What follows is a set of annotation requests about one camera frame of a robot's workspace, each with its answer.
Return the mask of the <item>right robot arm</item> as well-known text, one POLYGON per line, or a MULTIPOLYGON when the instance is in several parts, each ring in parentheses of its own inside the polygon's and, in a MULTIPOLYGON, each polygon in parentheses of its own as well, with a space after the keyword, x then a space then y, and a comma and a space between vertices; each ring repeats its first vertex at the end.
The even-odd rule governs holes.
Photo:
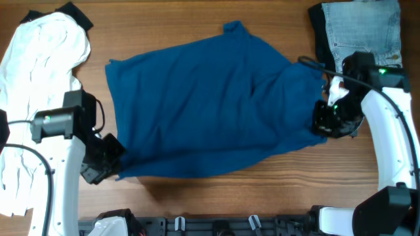
POLYGON ((354 136, 367 121, 379 173, 377 193, 354 208, 312 207, 304 230, 313 235, 418 235, 419 141, 407 73, 376 64, 367 52, 345 58, 341 73, 306 56, 299 62, 330 78, 328 99, 314 108, 313 132, 354 136))

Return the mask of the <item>blue polo shirt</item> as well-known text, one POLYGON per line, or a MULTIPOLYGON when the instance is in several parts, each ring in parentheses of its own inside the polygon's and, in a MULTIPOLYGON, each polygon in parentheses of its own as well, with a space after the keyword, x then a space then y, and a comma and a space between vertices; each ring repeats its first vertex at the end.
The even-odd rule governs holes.
POLYGON ((120 178, 204 178, 326 141, 312 132, 322 74, 239 21, 222 34, 111 60, 120 178))

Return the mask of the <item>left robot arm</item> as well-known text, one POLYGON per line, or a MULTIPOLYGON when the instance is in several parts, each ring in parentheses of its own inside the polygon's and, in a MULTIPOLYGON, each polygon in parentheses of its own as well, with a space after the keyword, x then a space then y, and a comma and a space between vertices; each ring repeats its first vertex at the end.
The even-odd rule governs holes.
POLYGON ((32 140, 43 160, 30 235, 78 235, 79 180, 98 185, 121 171, 125 148, 93 128, 98 105, 81 89, 66 92, 61 108, 35 114, 32 140))

